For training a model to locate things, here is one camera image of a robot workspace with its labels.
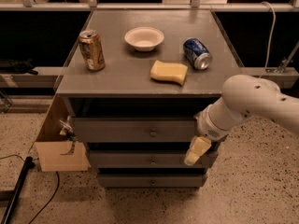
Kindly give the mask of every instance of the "white cable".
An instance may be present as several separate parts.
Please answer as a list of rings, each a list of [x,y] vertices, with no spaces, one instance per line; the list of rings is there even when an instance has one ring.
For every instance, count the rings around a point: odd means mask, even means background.
[[[275,22],[277,20],[277,16],[275,14],[275,10],[273,9],[273,7],[271,6],[271,4],[269,4],[268,2],[262,2],[262,4],[264,4],[265,6],[270,7],[270,9],[272,10],[273,13],[273,21],[272,21],[272,27],[271,27],[271,32],[270,32],[270,36],[269,36],[269,41],[268,41],[268,49],[267,49],[267,57],[265,60],[265,65],[264,65],[264,69],[261,73],[261,75],[259,76],[259,78],[261,78],[263,76],[263,72],[265,71],[265,69],[268,66],[268,62],[269,62],[269,55],[270,55],[270,48],[271,48],[271,41],[272,41],[272,35],[273,35],[273,30],[274,30],[274,26],[275,26]]]

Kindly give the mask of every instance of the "speckled floor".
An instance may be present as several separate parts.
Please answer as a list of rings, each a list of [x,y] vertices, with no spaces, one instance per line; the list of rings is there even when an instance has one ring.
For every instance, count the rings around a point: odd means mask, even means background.
[[[0,157],[28,155],[45,113],[0,114]],[[96,172],[60,172],[60,187],[33,223],[298,223],[299,138],[260,118],[235,127],[200,189],[103,189]],[[33,148],[30,155],[36,157]],[[29,223],[57,185],[29,171],[11,223]],[[13,189],[22,160],[0,160],[0,189]],[[0,217],[6,202],[0,202]]]

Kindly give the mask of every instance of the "gold can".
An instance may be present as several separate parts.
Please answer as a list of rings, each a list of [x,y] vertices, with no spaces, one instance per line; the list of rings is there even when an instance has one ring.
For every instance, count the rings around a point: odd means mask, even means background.
[[[100,35],[94,30],[85,30],[79,34],[78,43],[87,68],[98,71],[105,67]]]

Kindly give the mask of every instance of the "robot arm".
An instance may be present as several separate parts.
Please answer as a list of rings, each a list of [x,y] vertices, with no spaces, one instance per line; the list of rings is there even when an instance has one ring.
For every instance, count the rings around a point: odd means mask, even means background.
[[[193,138],[185,163],[195,164],[207,151],[207,143],[221,140],[235,125],[255,115],[271,119],[299,135],[298,99],[282,94],[279,86],[270,80],[237,75],[224,82],[217,102],[195,115],[201,137]]]

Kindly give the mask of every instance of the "can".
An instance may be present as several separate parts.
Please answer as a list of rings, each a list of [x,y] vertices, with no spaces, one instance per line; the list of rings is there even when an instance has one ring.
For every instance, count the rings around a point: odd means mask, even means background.
[[[212,62],[212,55],[203,43],[196,38],[184,43],[184,54],[190,64],[197,70],[206,69]]]
[[[94,30],[79,34],[78,43],[84,62],[89,70],[98,71],[105,67],[100,35]]]

